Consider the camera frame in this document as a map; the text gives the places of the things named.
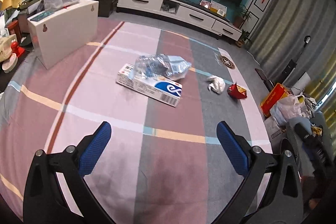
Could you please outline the white plastic bag pile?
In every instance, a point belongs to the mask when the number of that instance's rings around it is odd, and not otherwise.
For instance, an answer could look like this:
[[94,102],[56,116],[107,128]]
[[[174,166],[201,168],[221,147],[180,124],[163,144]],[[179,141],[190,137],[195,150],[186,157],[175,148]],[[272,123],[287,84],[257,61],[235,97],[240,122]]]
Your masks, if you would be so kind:
[[312,97],[306,97],[303,94],[289,95],[278,100],[269,112],[279,126],[284,126],[293,118],[310,119],[314,117],[316,107],[317,103]]

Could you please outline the red snack wrapper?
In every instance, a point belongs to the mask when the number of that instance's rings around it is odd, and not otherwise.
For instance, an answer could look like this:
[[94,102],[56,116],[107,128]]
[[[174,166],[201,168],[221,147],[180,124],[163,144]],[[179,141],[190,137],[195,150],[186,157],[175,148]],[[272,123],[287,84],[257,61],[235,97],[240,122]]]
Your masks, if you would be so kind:
[[239,86],[237,83],[230,85],[227,89],[227,93],[229,96],[237,100],[247,98],[247,90]]

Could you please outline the orange red shopping bag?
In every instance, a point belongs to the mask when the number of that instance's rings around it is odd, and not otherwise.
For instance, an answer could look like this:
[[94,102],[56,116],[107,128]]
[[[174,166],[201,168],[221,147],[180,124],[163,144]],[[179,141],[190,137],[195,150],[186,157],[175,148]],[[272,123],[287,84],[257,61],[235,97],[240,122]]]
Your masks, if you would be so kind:
[[268,118],[270,116],[270,109],[274,106],[274,104],[278,100],[287,97],[290,93],[291,92],[288,88],[277,83],[260,104],[264,117]]

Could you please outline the white crumpled tissue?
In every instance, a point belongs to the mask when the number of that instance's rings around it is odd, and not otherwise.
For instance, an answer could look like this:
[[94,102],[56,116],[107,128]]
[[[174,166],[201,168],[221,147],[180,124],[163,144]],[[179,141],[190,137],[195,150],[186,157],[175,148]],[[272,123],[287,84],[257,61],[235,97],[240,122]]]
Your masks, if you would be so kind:
[[216,94],[222,94],[226,86],[224,79],[215,75],[211,75],[210,77],[208,77],[207,82],[209,83],[208,90],[213,91]]

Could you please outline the white paper carton box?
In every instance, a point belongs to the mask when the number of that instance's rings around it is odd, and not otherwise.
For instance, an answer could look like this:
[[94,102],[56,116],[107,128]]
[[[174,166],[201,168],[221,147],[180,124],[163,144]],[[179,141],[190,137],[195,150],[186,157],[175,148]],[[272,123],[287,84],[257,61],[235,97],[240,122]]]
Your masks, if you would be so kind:
[[183,86],[163,76],[149,79],[140,76],[130,78],[133,65],[126,63],[117,74],[116,83],[125,86],[135,92],[146,95],[159,102],[170,106],[177,106],[181,99]]

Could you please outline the clear crumpled plastic bag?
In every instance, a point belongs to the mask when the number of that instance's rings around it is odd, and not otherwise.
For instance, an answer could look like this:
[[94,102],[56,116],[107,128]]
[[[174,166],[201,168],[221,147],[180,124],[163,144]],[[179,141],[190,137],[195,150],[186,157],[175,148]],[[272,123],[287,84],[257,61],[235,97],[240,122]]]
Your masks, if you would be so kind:
[[186,77],[191,68],[191,63],[180,56],[142,55],[136,59],[129,79],[135,77],[142,79],[156,78],[159,76],[177,81]]

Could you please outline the white low stool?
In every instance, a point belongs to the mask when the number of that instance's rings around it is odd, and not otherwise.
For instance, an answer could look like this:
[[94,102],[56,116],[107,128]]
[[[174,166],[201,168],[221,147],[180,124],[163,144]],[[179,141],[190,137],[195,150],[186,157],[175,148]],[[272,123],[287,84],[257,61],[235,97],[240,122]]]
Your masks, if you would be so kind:
[[47,15],[39,12],[27,19],[34,52],[46,69],[96,36],[98,1],[80,0]]

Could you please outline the red stamp toy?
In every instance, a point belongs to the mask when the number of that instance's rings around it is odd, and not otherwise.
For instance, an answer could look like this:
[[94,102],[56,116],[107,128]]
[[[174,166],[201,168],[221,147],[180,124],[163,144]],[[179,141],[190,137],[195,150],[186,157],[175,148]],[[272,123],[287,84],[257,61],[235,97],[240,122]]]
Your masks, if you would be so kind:
[[12,53],[15,53],[17,58],[21,57],[25,53],[25,49],[19,46],[19,43],[16,40],[11,42]]

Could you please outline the potted plant right of cabinet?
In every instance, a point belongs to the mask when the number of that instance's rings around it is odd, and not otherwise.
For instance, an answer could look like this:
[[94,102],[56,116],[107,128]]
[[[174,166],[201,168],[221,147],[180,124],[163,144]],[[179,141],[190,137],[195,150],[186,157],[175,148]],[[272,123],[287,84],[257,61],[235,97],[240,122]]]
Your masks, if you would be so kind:
[[[251,19],[251,14],[249,12],[249,10],[244,6],[244,5],[240,5],[235,12],[235,20],[233,25],[240,29],[243,24],[245,22],[248,22]],[[241,35],[240,38],[238,39],[238,41],[235,42],[235,44],[241,48],[244,44],[245,41],[248,39],[248,36],[250,35],[250,32],[248,31],[241,31]]]

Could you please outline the beige tissue box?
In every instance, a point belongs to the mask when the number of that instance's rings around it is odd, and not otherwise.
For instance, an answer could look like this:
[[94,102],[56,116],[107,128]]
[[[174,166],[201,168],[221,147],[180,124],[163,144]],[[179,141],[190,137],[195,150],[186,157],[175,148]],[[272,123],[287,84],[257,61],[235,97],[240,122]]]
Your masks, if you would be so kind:
[[3,62],[10,58],[12,54],[11,43],[13,40],[16,40],[16,34],[12,34],[7,37],[0,38],[0,62]]

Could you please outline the grey window curtain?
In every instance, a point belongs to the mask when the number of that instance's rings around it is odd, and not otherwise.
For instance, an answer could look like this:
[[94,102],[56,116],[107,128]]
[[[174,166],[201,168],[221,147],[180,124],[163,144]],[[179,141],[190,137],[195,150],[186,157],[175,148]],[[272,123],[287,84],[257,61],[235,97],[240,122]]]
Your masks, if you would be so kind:
[[335,59],[335,0],[272,0],[251,39],[249,51],[273,83],[297,55],[287,84],[304,72],[319,79]]

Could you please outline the white tv cabinet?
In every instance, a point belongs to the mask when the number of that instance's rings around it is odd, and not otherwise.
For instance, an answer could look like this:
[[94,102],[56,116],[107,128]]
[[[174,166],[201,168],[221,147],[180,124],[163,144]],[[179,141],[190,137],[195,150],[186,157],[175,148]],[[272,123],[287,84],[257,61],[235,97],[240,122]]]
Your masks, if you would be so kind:
[[177,0],[118,0],[117,8],[145,12],[187,23],[191,26],[226,36],[237,41],[242,31],[231,23],[204,10]]

